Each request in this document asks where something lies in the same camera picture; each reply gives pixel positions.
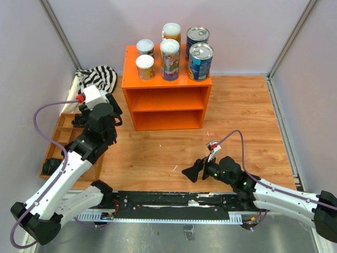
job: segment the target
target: white lid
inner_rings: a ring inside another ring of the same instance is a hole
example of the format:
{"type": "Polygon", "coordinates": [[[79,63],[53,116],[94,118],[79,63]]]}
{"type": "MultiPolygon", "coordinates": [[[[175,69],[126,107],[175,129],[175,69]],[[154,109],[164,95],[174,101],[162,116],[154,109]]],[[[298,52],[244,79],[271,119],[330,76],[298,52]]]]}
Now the white lid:
{"type": "Polygon", "coordinates": [[[175,54],[179,51],[180,45],[179,42],[171,38],[163,40],[160,43],[160,50],[166,54],[175,54]]]}
{"type": "Polygon", "coordinates": [[[139,67],[140,69],[149,69],[153,66],[154,64],[154,59],[152,56],[147,55],[147,54],[143,54],[141,56],[138,56],[138,58],[136,59],[136,65],[137,67],[139,67]]]}
{"type": "Polygon", "coordinates": [[[138,43],[137,43],[137,49],[139,51],[148,52],[153,47],[154,47],[154,43],[151,40],[148,40],[146,38],[143,39],[143,40],[138,41],[138,43]]]}
{"type": "Polygon", "coordinates": [[[181,32],[181,27],[176,23],[167,23],[164,25],[163,31],[166,35],[178,35],[181,32]]]}

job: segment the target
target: pringles can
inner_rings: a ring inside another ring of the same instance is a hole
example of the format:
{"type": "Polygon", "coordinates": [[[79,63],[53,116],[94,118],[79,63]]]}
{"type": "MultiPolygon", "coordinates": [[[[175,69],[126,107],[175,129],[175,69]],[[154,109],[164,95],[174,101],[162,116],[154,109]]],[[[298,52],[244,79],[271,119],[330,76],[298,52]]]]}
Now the pringles can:
{"type": "Polygon", "coordinates": [[[174,81],[179,75],[180,46],[178,41],[171,38],[160,43],[162,77],[174,81]]]}
{"type": "Polygon", "coordinates": [[[196,43],[208,43],[210,31],[205,27],[196,26],[188,29],[186,39],[186,58],[189,58],[190,47],[196,43]]]}
{"type": "Polygon", "coordinates": [[[188,76],[195,81],[203,81],[210,75],[213,48],[206,43],[190,47],[188,76]]]}
{"type": "Polygon", "coordinates": [[[136,59],[139,78],[150,80],[154,77],[154,59],[152,56],[143,54],[136,59]]]}
{"type": "Polygon", "coordinates": [[[147,54],[154,57],[154,43],[151,40],[143,39],[138,41],[137,45],[138,55],[147,54]]]}
{"type": "Polygon", "coordinates": [[[176,23],[167,23],[162,30],[162,40],[171,38],[181,43],[181,27],[176,23]]]}

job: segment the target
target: wooden tray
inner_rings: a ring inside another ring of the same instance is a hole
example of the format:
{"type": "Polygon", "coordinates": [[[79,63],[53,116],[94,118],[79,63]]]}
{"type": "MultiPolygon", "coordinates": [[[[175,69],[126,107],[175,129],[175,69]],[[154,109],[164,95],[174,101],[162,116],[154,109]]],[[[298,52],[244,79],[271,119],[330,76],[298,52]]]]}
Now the wooden tray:
{"type": "MultiPolygon", "coordinates": [[[[54,141],[57,141],[61,145],[65,146],[69,142],[74,141],[76,137],[82,133],[83,128],[73,127],[72,120],[74,119],[74,117],[75,117],[74,113],[62,113],[61,114],[58,120],[57,126],[55,128],[54,135],[53,135],[54,141]]],[[[78,179],[78,181],[98,180],[101,174],[103,157],[104,155],[102,155],[98,159],[98,161],[78,179]]],[[[61,149],[51,143],[49,145],[49,148],[47,150],[46,157],[43,163],[45,163],[48,158],[63,159],[63,156],[61,155],[61,149]]],[[[48,179],[50,176],[42,175],[42,168],[43,166],[40,169],[39,176],[41,178],[48,179]]]]}

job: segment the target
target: orange wooden shelf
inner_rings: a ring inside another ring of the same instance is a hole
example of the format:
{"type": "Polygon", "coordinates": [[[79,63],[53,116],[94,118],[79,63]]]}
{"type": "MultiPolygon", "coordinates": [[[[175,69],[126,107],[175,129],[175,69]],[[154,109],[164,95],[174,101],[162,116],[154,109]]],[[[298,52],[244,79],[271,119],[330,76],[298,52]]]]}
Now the orange wooden shelf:
{"type": "Polygon", "coordinates": [[[175,81],[166,81],[161,76],[159,45],[154,48],[155,76],[149,81],[138,77],[136,46],[126,47],[122,89],[135,130],[202,127],[212,80],[197,82],[187,76],[185,47],[182,44],[179,78],[175,81]]]}

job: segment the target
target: blue can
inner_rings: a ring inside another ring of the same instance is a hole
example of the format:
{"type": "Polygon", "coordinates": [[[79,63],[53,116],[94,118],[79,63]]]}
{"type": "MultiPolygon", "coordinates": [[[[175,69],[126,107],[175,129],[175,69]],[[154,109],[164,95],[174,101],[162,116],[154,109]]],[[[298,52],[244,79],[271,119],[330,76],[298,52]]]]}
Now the blue can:
{"type": "Polygon", "coordinates": [[[195,81],[204,81],[210,76],[213,48],[206,43],[191,46],[187,75],[195,81]]]}
{"type": "Polygon", "coordinates": [[[196,26],[187,31],[186,38],[186,58],[189,59],[190,47],[196,43],[208,43],[210,37],[210,31],[205,27],[196,26]]]}

